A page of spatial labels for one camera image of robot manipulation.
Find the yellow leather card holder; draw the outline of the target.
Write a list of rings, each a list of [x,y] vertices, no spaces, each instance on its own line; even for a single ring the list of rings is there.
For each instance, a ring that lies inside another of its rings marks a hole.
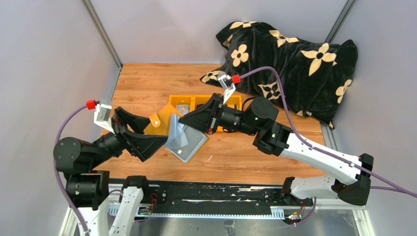
[[[149,117],[150,124],[144,129],[144,133],[167,136],[164,147],[187,163],[208,138],[202,132],[180,123],[180,117],[182,114],[168,103],[157,114]]]

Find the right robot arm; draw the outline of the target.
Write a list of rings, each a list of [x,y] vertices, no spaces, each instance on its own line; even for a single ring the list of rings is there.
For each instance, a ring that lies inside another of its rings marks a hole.
[[[343,154],[313,142],[293,128],[276,121],[278,109],[264,97],[253,98],[245,110],[233,109],[223,103],[220,94],[179,119],[180,123],[206,134],[218,127],[254,137],[253,145],[269,155],[287,157],[308,164],[325,174],[321,177],[288,177],[281,189],[281,199],[294,205],[307,198],[338,198],[348,204],[367,203],[374,158]]]

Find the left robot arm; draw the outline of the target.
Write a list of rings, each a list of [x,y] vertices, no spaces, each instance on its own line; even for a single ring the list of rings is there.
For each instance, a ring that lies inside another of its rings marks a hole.
[[[112,116],[104,115],[100,108],[96,108],[94,116],[108,125],[107,134],[94,142],[65,137],[55,144],[55,169],[66,180],[60,187],[78,218],[81,235],[128,236],[139,204],[150,199],[149,182],[145,176],[129,176],[124,180],[119,210],[109,225],[110,173],[97,170],[97,166],[119,157],[123,151],[146,161],[168,138],[146,134],[144,129],[150,124],[150,119],[133,115],[121,107],[116,108]]]

